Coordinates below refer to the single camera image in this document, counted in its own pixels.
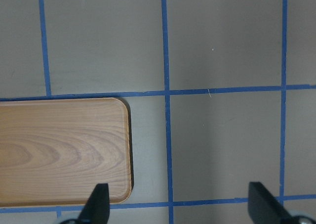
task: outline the wooden tray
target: wooden tray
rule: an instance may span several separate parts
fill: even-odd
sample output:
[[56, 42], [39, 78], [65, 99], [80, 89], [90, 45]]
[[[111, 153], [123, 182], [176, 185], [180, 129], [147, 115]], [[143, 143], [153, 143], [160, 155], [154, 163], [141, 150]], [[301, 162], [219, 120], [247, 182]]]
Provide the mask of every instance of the wooden tray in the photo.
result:
[[0, 102], [0, 206], [81, 205], [132, 190], [126, 106], [114, 98]]

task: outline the wood grain surface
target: wood grain surface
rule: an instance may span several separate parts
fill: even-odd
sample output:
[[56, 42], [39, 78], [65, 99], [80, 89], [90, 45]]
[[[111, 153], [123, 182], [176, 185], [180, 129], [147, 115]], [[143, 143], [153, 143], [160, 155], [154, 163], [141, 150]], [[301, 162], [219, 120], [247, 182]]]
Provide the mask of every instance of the wood grain surface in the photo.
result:
[[128, 110], [118, 99], [0, 102], [0, 206], [110, 202], [132, 189]]

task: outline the blue grid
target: blue grid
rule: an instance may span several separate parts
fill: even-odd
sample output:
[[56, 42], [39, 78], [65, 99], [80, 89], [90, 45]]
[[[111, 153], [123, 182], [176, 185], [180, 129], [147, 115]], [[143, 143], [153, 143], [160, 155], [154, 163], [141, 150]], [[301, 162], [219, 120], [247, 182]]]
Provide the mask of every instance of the blue grid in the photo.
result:
[[[84, 93], [84, 94], [59, 94], [52, 95], [50, 89], [50, 76], [48, 64], [48, 51], [46, 39], [44, 0], [39, 0], [40, 29], [42, 33], [42, 55], [45, 77], [46, 96], [20, 97], [20, 98], [0, 98], [0, 101], [19, 101], [19, 100], [42, 100], [42, 99], [72, 99], [72, 98], [96, 98], [96, 97], [138, 97], [138, 96], [157, 96], [165, 98], [165, 121], [166, 121], [166, 146], [167, 146], [167, 176], [168, 176], [168, 202], [155, 203], [134, 203], [134, 204], [115, 204], [111, 209], [130, 209], [130, 208], [150, 208], [168, 207], [169, 223], [173, 224], [173, 208], [177, 206], [196, 206], [211, 204], [232, 204], [246, 203], [247, 198], [233, 199], [213, 199], [198, 201], [173, 201], [172, 185], [172, 155], [171, 155], [171, 120], [170, 120], [170, 96], [185, 94], [208, 94], [208, 93], [232, 93], [250, 91], [280, 91], [281, 92], [281, 127], [280, 127], [280, 174], [279, 174], [279, 196], [276, 198], [280, 203], [289, 200], [316, 199], [316, 194], [310, 195], [284, 195], [284, 170], [285, 170], [285, 115], [286, 115], [286, 91], [287, 90], [310, 90], [316, 89], [316, 85], [287, 85], [286, 84], [286, 33], [287, 33], [287, 0], [282, 0], [282, 63], [281, 63], [281, 86], [262, 86], [262, 87], [234, 87], [234, 88], [208, 88], [196, 90], [170, 90], [169, 81], [169, 57], [168, 57], [168, 30], [167, 30], [167, 0], [161, 0], [162, 9], [162, 36], [163, 36], [163, 58], [164, 58], [164, 90], [145, 91], [145, 92], [107, 92], [107, 93]], [[27, 207], [27, 208], [2, 208], [0, 213], [28, 213], [28, 212], [56, 212], [56, 216], [61, 216], [63, 211], [80, 211], [83, 206], [57, 206], [57, 207]]]

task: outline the metal screw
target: metal screw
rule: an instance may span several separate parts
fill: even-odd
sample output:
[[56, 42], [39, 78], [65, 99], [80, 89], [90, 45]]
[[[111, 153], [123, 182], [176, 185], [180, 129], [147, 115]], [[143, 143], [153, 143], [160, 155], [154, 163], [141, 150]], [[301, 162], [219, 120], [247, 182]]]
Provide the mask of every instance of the metal screw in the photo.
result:
[[300, 224], [313, 224], [311, 220], [309, 220], [308, 218], [299, 218], [298, 222]]

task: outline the gray square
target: gray square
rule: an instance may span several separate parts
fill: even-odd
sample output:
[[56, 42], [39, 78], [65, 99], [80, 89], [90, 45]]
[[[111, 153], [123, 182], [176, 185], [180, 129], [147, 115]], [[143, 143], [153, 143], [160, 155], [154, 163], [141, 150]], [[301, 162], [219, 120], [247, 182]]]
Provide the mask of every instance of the gray square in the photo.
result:
[[252, 224], [247, 204], [215, 204], [174, 208], [175, 224]]
[[0, 97], [45, 95], [39, 0], [0, 0]]
[[56, 212], [39, 213], [1, 213], [3, 224], [52, 224], [56, 220]]
[[172, 96], [171, 135], [175, 201], [278, 195], [280, 92]]
[[163, 89], [161, 0], [45, 0], [53, 94]]
[[170, 87], [280, 85], [282, 0], [168, 0]]
[[168, 201], [164, 97], [125, 98], [131, 110], [134, 188], [124, 203]]
[[316, 84], [316, 0], [288, 0], [288, 84]]
[[310, 216], [315, 219], [316, 217], [316, 200], [305, 199], [305, 200], [291, 200], [285, 201], [284, 207], [291, 213], [300, 213], [300, 215]]
[[316, 193], [316, 91], [286, 96], [285, 194]]
[[[76, 218], [80, 212], [63, 212], [63, 216]], [[168, 208], [111, 209], [108, 224], [169, 224]]]

